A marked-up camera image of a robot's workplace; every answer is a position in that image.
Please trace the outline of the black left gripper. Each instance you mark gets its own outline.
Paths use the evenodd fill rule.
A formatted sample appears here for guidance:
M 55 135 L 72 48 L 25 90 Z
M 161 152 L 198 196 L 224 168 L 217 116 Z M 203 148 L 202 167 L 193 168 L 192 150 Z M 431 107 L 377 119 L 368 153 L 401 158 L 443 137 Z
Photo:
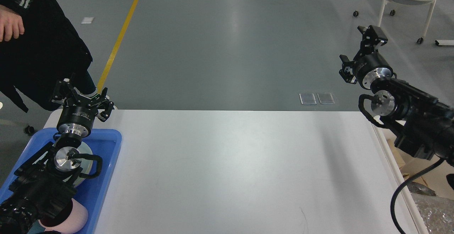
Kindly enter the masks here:
M 101 94 L 96 93 L 89 97 L 86 107 L 84 107 L 82 94 L 72 85 L 70 79 L 58 80 L 52 93 L 52 103 L 63 107 L 57 124 L 58 132 L 76 134 L 80 137 L 89 136 L 95 118 L 105 122 L 115 108 L 115 104 L 110 100 L 107 92 L 108 88 L 105 87 Z

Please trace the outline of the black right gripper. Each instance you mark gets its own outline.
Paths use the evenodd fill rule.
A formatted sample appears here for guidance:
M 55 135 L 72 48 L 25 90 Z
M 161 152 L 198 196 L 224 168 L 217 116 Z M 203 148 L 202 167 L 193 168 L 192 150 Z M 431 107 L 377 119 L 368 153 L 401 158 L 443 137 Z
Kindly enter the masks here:
M 339 74 L 349 84 L 355 85 L 358 81 L 365 90 L 378 78 L 391 77 L 394 71 L 385 58 L 378 53 L 378 48 L 386 45 L 388 38 L 381 27 L 369 25 L 357 27 L 362 39 L 357 52 L 357 60 L 351 61 L 345 55 L 339 55 L 342 68 Z

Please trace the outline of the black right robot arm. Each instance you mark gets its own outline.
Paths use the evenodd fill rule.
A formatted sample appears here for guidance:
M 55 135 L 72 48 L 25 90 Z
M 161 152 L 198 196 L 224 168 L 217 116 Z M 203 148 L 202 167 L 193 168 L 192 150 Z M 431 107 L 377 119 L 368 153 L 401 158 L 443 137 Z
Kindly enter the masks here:
M 350 60 L 340 55 L 339 75 L 348 84 L 359 84 L 371 94 L 359 96 L 358 108 L 370 123 L 388 129 L 395 136 L 394 145 L 411 157 L 438 161 L 414 174 L 395 190 L 390 212 L 396 229 L 403 234 L 395 214 L 399 193 L 415 179 L 442 163 L 454 164 L 453 108 L 422 90 L 398 79 L 397 74 L 379 53 L 388 39 L 380 27 L 357 27 L 362 35 L 360 48 Z

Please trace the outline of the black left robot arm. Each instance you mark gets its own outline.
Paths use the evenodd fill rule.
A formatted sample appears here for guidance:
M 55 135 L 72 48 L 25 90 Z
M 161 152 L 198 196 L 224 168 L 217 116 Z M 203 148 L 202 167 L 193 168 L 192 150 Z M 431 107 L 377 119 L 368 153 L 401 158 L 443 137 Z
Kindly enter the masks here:
M 93 97 L 82 95 L 70 79 L 56 83 L 52 102 L 62 105 L 56 129 L 48 142 L 16 169 L 12 195 L 1 203 L 1 233 L 26 234 L 44 217 L 56 219 L 76 195 L 78 178 L 97 178 L 103 168 L 99 155 L 79 151 L 96 118 L 105 122 L 114 109 L 107 88 Z

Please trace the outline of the person's bare hand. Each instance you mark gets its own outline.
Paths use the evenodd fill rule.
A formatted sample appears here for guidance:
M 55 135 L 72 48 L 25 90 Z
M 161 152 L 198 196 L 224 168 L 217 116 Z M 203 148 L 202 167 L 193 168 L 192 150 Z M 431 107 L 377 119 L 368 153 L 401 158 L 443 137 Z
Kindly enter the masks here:
M 0 5 L 0 41 L 18 39 L 24 33 L 25 28 L 21 16 L 10 8 Z

